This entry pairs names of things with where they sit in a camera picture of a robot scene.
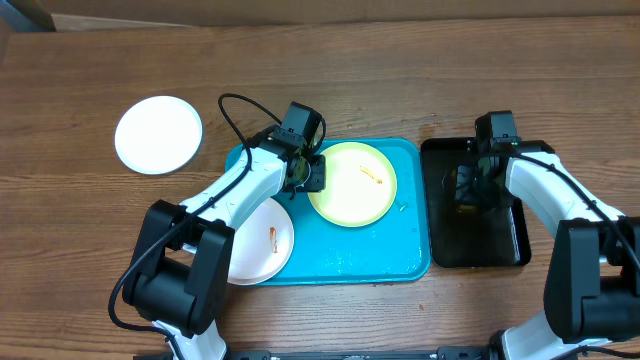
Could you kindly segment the green yellow sponge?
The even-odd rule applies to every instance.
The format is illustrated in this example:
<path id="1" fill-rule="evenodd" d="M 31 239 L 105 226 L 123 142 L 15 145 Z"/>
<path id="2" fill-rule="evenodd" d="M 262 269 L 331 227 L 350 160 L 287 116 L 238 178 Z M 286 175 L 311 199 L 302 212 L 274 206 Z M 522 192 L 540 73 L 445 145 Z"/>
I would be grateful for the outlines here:
<path id="1" fill-rule="evenodd" d="M 478 203 L 474 199 L 455 199 L 454 209 L 458 213 L 473 213 L 478 211 Z"/>

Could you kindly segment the white round plate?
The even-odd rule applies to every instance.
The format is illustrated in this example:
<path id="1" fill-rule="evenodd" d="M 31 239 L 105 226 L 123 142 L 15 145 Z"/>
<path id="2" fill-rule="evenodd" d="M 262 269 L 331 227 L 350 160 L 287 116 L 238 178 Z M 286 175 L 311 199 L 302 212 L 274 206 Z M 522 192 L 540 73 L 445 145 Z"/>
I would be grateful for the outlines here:
<path id="1" fill-rule="evenodd" d="M 174 172 L 198 151 L 202 120 L 188 102 L 173 96 L 153 96 L 129 108 L 114 133 L 120 161 L 145 175 Z"/>

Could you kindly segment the yellow-green rimmed plate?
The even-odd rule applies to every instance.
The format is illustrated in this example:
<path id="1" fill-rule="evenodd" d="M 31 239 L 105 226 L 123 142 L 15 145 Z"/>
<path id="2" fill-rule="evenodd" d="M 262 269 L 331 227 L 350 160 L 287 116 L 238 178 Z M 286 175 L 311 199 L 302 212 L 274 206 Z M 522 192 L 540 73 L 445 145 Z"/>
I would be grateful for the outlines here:
<path id="1" fill-rule="evenodd" d="M 381 219 L 393 204 L 398 180 L 390 160 L 362 142 L 341 142 L 321 154 L 326 160 L 325 188 L 309 193 L 316 212 L 343 227 L 361 227 Z"/>

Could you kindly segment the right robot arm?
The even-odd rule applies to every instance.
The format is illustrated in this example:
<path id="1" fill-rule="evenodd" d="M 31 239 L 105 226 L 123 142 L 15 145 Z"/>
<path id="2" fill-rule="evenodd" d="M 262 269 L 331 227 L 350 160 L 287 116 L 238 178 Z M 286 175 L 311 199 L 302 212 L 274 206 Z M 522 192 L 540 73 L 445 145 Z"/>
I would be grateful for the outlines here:
<path id="1" fill-rule="evenodd" d="M 639 220 L 601 202 L 543 141 L 524 141 L 509 111 L 475 121 L 454 200 L 482 211 L 526 204 L 554 237 L 543 310 L 494 336 L 497 359 L 636 359 L 611 344 L 639 335 Z"/>

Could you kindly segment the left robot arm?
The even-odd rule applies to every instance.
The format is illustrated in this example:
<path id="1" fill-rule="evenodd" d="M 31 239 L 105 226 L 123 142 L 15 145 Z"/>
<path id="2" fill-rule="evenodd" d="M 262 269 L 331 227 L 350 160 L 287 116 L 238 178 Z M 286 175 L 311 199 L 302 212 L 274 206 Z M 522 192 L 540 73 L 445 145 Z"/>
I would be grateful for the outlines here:
<path id="1" fill-rule="evenodd" d="M 154 203 L 110 295 L 111 321 L 162 335 L 170 348 L 167 359 L 226 358 L 215 318 L 236 230 L 280 192 L 323 190 L 325 160 L 318 150 L 325 136 L 323 116 L 293 102 L 284 118 L 241 140 L 238 160 L 207 189 L 179 205 Z"/>

